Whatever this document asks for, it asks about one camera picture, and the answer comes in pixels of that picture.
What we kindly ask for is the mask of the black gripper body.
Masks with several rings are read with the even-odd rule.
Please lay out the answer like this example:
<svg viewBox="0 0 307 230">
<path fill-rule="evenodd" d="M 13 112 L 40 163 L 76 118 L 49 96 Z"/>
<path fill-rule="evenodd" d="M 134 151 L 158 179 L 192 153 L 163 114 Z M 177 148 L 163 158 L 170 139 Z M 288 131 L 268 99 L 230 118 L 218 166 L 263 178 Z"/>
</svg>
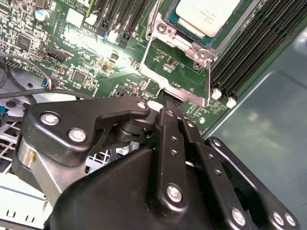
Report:
<svg viewBox="0 0 307 230">
<path fill-rule="evenodd" d="M 219 158 L 194 124 L 161 117 L 155 148 L 143 148 L 74 182 L 48 230 L 223 230 L 227 205 Z"/>
</svg>

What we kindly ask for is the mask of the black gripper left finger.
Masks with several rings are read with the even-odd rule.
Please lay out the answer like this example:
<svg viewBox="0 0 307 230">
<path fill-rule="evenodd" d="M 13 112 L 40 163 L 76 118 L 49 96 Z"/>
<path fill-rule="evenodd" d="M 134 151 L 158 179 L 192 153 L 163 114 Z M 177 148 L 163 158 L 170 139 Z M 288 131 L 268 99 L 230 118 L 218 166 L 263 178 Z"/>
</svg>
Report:
<svg viewBox="0 0 307 230">
<path fill-rule="evenodd" d="M 162 98 L 162 104 L 129 96 L 33 105 L 23 116 L 19 161 L 30 171 L 34 165 L 25 163 L 25 158 L 31 151 L 50 161 L 50 173 L 58 173 L 63 185 L 57 180 L 49 183 L 43 171 L 33 171 L 33 175 L 56 204 L 74 182 L 136 150 L 154 149 L 159 119 L 180 120 L 174 98 L 166 94 Z M 60 192 L 52 192 L 51 184 Z"/>
</svg>

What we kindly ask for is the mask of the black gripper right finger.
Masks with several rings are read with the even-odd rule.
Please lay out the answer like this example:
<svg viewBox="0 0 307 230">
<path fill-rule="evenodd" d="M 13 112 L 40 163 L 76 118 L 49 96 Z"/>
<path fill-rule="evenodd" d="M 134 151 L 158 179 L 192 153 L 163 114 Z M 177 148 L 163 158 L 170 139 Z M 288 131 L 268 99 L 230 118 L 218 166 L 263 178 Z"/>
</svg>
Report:
<svg viewBox="0 0 307 230">
<path fill-rule="evenodd" d="M 220 139 L 203 139 L 176 99 L 173 108 L 217 230 L 300 229 L 291 211 Z"/>
</svg>

